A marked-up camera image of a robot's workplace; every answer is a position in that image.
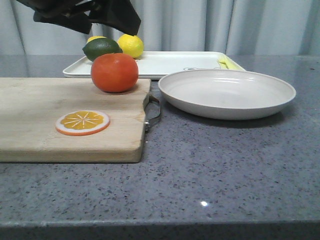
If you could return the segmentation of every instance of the wooden cutting board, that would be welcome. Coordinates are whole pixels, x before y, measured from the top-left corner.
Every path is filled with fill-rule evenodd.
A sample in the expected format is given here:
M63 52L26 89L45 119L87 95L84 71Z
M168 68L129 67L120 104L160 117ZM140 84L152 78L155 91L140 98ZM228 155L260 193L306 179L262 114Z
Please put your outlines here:
M139 162L150 85L105 93L89 78L0 78L0 162ZM104 112L110 125L87 136L57 132L57 119L78 110Z

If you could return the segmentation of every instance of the cutting board handle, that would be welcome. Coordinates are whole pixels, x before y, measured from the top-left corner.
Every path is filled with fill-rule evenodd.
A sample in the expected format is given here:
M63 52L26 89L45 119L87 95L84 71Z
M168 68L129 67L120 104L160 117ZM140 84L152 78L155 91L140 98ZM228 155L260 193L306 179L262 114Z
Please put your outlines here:
M158 105L158 111L157 111L157 114L154 117L152 117L150 119L147 119L145 121L145 123L144 123L145 132L148 132L150 130L150 128L152 128L152 126L157 124L161 119L161 103L160 103L160 100L157 99L152 94L149 94L149 102L148 102L148 104L151 104L151 103Z

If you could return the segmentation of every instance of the speckled countertop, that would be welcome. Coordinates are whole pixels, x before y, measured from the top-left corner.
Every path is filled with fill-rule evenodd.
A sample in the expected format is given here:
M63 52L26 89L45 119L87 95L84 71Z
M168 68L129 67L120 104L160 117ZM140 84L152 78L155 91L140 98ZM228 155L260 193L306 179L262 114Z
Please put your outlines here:
M0 55L0 77L63 77L80 57ZM320 239L320 57L231 58L297 97L270 117L213 120L154 81L162 118L140 163L0 163L0 239Z

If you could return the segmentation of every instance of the toy orange slice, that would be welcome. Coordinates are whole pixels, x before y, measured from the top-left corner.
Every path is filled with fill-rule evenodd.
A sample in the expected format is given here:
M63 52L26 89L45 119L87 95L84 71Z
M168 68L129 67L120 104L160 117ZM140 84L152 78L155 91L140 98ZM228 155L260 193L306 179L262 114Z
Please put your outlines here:
M107 114L95 110L79 110L60 117L55 122L58 132L69 136L95 134L108 127Z

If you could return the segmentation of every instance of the white bowl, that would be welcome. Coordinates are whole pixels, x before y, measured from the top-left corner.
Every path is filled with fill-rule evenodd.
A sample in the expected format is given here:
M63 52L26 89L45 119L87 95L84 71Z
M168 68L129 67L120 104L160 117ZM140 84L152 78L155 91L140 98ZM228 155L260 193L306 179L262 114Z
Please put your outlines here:
M201 117L259 119L278 113L296 96L289 83L238 70L197 69L172 73L158 82L173 106Z

